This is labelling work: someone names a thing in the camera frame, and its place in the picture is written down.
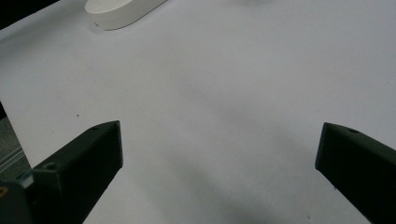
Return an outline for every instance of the screw hole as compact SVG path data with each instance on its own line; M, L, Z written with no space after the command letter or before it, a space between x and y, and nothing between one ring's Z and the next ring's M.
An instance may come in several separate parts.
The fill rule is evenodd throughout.
M55 162L47 163L43 166L43 168L46 170L56 170L56 163Z
M4 197L8 193L7 187L0 187L0 198Z
M353 129L349 129L349 132L350 132L350 133L359 133L358 131L353 130Z

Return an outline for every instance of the white soap bar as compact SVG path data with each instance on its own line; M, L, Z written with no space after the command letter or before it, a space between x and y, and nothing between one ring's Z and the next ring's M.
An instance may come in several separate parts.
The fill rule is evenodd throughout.
M104 30L115 30L139 20L166 0L89 0L85 10Z

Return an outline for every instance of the white oval object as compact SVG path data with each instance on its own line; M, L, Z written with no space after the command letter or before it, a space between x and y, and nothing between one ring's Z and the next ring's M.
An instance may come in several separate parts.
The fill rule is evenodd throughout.
M115 30L139 20L166 0L89 0L85 10L104 30Z

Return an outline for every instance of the white table surface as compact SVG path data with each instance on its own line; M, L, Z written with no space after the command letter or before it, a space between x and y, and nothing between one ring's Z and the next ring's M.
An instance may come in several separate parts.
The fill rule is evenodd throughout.
M110 32L84 5L0 31L0 100L32 166L120 120L85 223L369 223L314 162L325 121L396 147L394 0L169 0Z

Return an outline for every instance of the table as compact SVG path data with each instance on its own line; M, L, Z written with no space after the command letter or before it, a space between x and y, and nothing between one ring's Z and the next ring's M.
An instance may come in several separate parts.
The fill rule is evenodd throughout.
M390 0L169 0L105 32L85 1L0 31L0 100L32 166L118 119L93 223L368 223L314 168L323 122L396 147Z

